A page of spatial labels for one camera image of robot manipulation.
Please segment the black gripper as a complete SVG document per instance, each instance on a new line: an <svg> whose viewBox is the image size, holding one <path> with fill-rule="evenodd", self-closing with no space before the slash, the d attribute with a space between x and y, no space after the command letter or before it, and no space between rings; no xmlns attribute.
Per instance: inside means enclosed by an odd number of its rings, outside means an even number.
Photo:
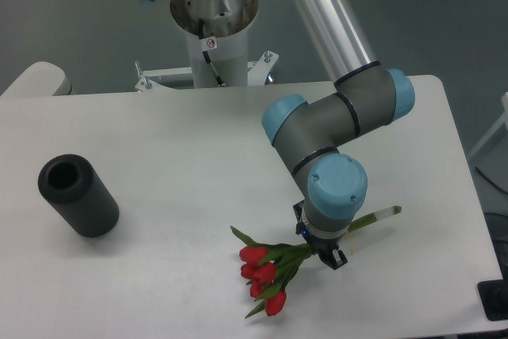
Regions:
<svg viewBox="0 0 508 339"><path fill-rule="evenodd" d="M332 269L338 269L348 263L348 259L340 249L340 241L346 233L346 229L336 232L319 230L310 223L305 214L304 201L293 205L296 217L295 233L303 237L307 244L317 254L321 262Z"/></svg>

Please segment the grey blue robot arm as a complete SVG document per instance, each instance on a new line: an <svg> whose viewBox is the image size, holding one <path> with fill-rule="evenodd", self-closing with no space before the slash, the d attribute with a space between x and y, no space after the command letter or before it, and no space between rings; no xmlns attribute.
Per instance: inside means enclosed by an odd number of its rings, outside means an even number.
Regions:
<svg viewBox="0 0 508 339"><path fill-rule="evenodd" d="M294 0L335 91L316 102L288 95L264 112L262 125L304 199L294 207L296 232L331 268L346 263L340 239L363 205L367 174L339 147L406 116L412 82L386 70L364 42L347 0ZM170 0L173 21L187 39L197 88L263 84L270 53L249 67L248 27L258 0Z"/></svg>

